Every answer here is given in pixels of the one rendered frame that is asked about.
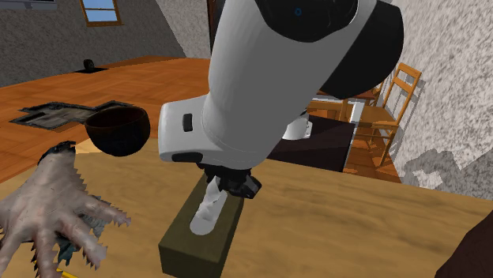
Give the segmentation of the wooden chair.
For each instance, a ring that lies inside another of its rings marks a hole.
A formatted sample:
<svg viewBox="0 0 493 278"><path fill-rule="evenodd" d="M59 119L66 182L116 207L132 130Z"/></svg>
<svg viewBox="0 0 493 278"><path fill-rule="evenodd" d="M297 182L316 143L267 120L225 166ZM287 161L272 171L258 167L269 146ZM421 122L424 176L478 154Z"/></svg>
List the wooden chair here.
<svg viewBox="0 0 493 278"><path fill-rule="evenodd" d="M372 132L357 133L356 136L368 137L371 143L374 138L386 139L385 148L382 151L382 157L379 162L381 167L387 155L393 139L395 138L398 128L400 127L401 120L408 108L411 98L416 90L417 84L422 76L422 73L401 62L390 80L388 89L386 90L385 98L383 99L381 107L365 106L361 119L359 121L359 127L371 129ZM396 118L393 117L393 113L390 113L387 108L387 103L390 97L390 93L397 87L401 91L406 93L406 99L403 102L399 114Z"/></svg>

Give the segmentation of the dark robot stand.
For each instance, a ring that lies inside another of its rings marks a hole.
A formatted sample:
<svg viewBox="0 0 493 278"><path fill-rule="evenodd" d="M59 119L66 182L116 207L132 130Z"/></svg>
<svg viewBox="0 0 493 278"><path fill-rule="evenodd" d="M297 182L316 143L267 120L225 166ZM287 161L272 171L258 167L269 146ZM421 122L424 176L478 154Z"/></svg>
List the dark robot stand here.
<svg viewBox="0 0 493 278"><path fill-rule="evenodd" d="M309 138L282 139L268 159L342 172L355 125L314 115L309 121L313 123Z"/></svg>

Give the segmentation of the wooden dining table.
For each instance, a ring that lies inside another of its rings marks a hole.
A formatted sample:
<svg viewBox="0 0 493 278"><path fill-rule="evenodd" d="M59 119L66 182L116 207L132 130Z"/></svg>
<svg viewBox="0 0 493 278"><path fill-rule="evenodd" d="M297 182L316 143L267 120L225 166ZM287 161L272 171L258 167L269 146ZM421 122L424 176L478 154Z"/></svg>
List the wooden dining table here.
<svg viewBox="0 0 493 278"><path fill-rule="evenodd" d="M338 111L340 121L358 124L364 107L371 101L377 100L378 97L379 93L376 88L344 100L319 91L310 101L307 110Z"/></svg>

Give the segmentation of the pale severed hand figure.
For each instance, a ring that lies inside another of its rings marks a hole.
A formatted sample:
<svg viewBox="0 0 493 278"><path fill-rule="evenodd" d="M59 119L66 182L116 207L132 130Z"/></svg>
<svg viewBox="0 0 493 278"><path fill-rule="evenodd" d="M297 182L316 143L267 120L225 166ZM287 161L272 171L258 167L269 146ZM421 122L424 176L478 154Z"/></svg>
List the pale severed hand figure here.
<svg viewBox="0 0 493 278"><path fill-rule="evenodd" d="M74 167L75 158L72 141L48 149L26 182L0 200L0 278L26 242L33 244L37 275L61 278L53 250L59 235L82 248L86 263L98 269L106 258L107 247L90 234L82 216L107 224L130 224L124 211L88 194L87 185Z"/></svg>

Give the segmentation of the olive tissue box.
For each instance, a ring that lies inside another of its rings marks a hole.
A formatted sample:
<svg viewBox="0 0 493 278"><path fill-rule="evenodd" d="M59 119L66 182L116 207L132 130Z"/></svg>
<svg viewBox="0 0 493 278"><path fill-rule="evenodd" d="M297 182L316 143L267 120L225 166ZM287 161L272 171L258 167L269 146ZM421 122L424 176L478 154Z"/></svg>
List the olive tissue box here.
<svg viewBox="0 0 493 278"><path fill-rule="evenodd" d="M221 276L244 200L228 194L213 230L207 235L196 235L190 230L190 222L206 187L206 177L202 176L158 244L165 274L177 278Z"/></svg>

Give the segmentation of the wood framed window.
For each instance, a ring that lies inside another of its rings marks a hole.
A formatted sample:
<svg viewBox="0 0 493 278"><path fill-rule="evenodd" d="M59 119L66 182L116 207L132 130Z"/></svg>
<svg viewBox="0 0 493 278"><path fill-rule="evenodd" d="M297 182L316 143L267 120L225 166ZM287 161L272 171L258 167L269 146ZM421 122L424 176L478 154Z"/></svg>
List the wood framed window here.
<svg viewBox="0 0 493 278"><path fill-rule="evenodd" d="M79 0L88 27L122 25L116 0Z"/></svg>

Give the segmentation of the dark brown block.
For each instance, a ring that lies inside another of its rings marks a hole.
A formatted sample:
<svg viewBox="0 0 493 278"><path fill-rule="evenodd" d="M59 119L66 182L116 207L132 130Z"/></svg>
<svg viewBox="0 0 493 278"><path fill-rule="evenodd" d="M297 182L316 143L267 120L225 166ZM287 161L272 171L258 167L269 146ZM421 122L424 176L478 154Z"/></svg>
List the dark brown block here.
<svg viewBox="0 0 493 278"><path fill-rule="evenodd" d="M434 278L493 278L493 223L471 229Z"/></svg>

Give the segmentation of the dark brown bowl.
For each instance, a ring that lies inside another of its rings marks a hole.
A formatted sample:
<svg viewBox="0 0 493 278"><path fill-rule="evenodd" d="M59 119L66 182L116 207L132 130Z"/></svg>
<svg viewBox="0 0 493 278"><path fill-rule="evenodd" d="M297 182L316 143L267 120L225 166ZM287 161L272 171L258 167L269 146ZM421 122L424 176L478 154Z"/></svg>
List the dark brown bowl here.
<svg viewBox="0 0 493 278"><path fill-rule="evenodd" d="M141 107L113 107L91 115L85 128L92 143L111 156L141 150L150 136L149 116Z"/></svg>

